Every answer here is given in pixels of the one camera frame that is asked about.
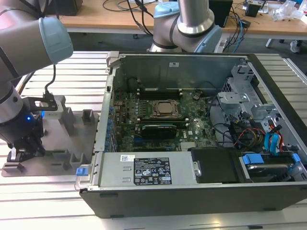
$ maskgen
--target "floor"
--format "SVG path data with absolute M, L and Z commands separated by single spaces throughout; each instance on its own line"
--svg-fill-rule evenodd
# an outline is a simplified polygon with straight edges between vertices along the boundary
M 144 34 L 138 35 L 137 39 L 134 39 L 131 34 L 70 33 L 70 35 L 76 51 L 119 50 L 144 52 L 152 44 L 152 37 Z M 290 58 L 304 73 L 307 72 L 306 43 L 303 43 L 301 54 L 293 54 L 290 51 L 291 41 L 289 40 L 286 40 L 283 44 L 275 41 L 271 48 L 265 47 L 266 42 L 267 39 L 245 38 L 237 53 L 278 53 L 284 58 Z

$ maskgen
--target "robotic arm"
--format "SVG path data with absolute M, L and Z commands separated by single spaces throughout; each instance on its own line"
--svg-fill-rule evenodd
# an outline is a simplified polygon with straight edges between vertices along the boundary
M 46 66 L 57 64 L 72 55 L 69 34 L 56 18 L 40 17 L 46 0 L 0 0 L 0 138 L 16 150 L 45 153 L 40 138 L 43 127 L 39 110 L 57 110 L 50 93 L 44 98 L 22 99 L 11 80 Z M 36 101 L 47 107 L 35 106 Z
M 209 0 L 178 0 L 156 6 L 151 52 L 212 52 L 222 29 L 214 24 Z

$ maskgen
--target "motherboard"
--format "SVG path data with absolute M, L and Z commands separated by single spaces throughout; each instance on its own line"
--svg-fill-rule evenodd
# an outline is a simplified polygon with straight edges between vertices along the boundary
M 163 94 L 159 98 L 115 92 L 117 151 L 187 151 L 216 146 L 207 118 L 208 100 L 197 91 L 183 91 L 178 97 Z

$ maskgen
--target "blue cable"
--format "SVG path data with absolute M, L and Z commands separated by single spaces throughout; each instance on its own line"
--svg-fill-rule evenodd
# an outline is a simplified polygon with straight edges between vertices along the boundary
M 239 20 L 239 22 L 240 22 L 240 37 L 239 37 L 239 40 L 238 40 L 238 43 L 236 44 L 236 47 L 235 47 L 235 49 L 234 49 L 234 51 L 233 51 L 233 53 L 235 53 L 236 52 L 236 50 L 238 49 L 238 47 L 239 47 L 239 45 L 240 45 L 240 43 L 241 43 L 241 40 L 242 40 L 242 34 L 243 34 L 243 24 L 242 24 L 242 22 L 241 22 L 241 19 L 240 18 L 237 18 L 238 20 Z

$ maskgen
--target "blue tab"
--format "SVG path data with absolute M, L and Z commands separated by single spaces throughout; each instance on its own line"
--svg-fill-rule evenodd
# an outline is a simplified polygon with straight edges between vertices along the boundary
M 88 168 L 77 168 L 76 176 L 88 176 Z
M 265 135 L 265 138 L 264 138 L 264 147 L 265 147 L 265 150 L 269 150 L 269 147 L 270 147 L 270 137 L 271 137 L 271 134 L 270 133 L 267 133 Z
M 278 155 L 276 153 L 276 147 L 277 147 L 278 139 L 279 139 L 279 135 L 274 133 L 273 138 L 272 138 L 272 142 L 271 142 L 271 146 L 270 146 L 270 152 L 272 152 L 275 156 Z
M 300 157 L 298 156 L 297 153 L 293 153 L 293 154 L 292 154 L 292 158 L 293 158 L 293 160 L 294 160 L 296 163 L 298 163 L 298 162 L 301 161 L 301 159 L 300 159 Z
M 264 164 L 264 160 L 259 153 L 248 153 L 243 156 L 244 164 Z
M 247 156 L 242 157 L 244 164 L 250 164 L 250 161 Z

